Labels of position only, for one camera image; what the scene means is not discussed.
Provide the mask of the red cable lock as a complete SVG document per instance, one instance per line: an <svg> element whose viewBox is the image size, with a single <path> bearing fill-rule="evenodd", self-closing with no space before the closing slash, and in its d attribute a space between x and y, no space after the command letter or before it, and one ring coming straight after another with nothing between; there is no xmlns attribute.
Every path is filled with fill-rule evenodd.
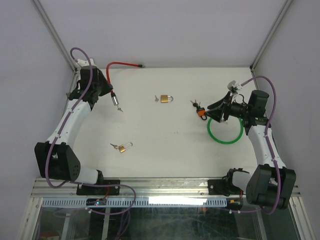
<svg viewBox="0 0 320 240"><path fill-rule="evenodd" d="M112 61L110 62L105 69L105 73L106 73L106 80L107 82L111 85L112 84L112 79L111 79L111 68L112 66L125 66L125 67L132 67L132 68L140 68L143 69L145 68L144 64L141 63L129 63L129 62L122 62L122 61ZM118 110L120 110L120 103L118 100L118 97L115 93L115 89L113 88L110 92L110 96L113 102L113 105L116 106L118 108Z"/></svg>

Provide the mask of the orange black padlock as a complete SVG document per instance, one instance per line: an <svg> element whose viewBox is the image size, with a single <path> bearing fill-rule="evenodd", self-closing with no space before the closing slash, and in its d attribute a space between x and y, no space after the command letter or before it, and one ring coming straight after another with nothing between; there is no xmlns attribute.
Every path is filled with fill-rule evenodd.
<svg viewBox="0 0 320 240"><path fill-rule="evenodd" d="M205 114L206 110L204 107L198 107L196 110L197 115L203 120L206 121L207 120L207 116Z"/></svg>

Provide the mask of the green cable lock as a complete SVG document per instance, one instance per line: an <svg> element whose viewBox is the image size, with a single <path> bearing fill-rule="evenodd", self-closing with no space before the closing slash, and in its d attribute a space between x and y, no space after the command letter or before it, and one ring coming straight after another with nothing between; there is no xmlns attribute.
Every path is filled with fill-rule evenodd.
<svg viewBox="0 0 320 240"><path fill-rule="evenodd" d="M238 142L244 133L242 121L236 117L229 117L227 121L217 122L208 119L207 132L217 143L231 145Z"/></svg>

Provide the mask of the large brass padlock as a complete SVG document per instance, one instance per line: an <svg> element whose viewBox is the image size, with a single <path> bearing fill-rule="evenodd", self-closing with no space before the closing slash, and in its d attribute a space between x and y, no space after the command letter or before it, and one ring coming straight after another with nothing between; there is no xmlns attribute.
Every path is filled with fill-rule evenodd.
<svg viewBox="0 0 320 240"><path fill-rule="evenodd" d="M170 103L174 100L174 98L171 95L161 95L160 96L160 102L161 103Z"/></svg>

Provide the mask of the small brass padlock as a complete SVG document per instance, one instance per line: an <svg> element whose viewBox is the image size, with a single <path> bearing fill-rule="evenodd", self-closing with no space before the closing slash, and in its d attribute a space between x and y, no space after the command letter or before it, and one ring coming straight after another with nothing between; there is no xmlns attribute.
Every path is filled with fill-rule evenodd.
<svg viewBox="0 0 320 240"><path fill-rule="evenodd" d="M128 142L126 144L122 144L118 147L120 153L124 153L126 150L130 149L133 146L132 142Z"/></svg>

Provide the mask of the black head key bunch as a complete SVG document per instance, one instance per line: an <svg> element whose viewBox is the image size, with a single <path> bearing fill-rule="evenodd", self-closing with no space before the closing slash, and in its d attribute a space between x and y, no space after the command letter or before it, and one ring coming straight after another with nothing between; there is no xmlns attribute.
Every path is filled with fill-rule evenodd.
<svg viewBox="0 0 320 240"><path fill-rule="evenodd" d="M190 101L192 103L192 106L195 107L196 109L200 109L200 103L197 102L197 100L195 99L194 101Z"/></svg>

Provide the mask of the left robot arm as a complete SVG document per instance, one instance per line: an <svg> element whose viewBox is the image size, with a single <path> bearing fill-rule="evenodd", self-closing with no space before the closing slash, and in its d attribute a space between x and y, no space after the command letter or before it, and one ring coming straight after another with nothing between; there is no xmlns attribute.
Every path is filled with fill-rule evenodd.
<svg viewBox="0 0 320 240"><path fill-rule="evenodd" d="M81 165L73 146L86 117L92 112L99 98L109 94L113 86L96 66L80 69L80 80L69 94L63 117L53 134L34 147L39 172L46 180L62 180L87 184L93 194L105 188L102 171Z"/></svg>

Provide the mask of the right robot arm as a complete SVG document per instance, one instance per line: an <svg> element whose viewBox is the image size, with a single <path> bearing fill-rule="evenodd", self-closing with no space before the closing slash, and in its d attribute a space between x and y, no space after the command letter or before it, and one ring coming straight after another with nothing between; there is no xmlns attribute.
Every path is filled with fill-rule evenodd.
<svg viewBox="0 0 320 240"><path fill-rule="evenodd" d="M277 152L271 125L265 116L268 98L268 93L253 90L247 103L237 103L228 92L207 107L205 116L218 123L229 117L239 119L257 161L253 173L242 168L229 169L216 190L225 196L243 191L251 205L282 210L289 204L297 176L294 170L286 167Z"/></svg>

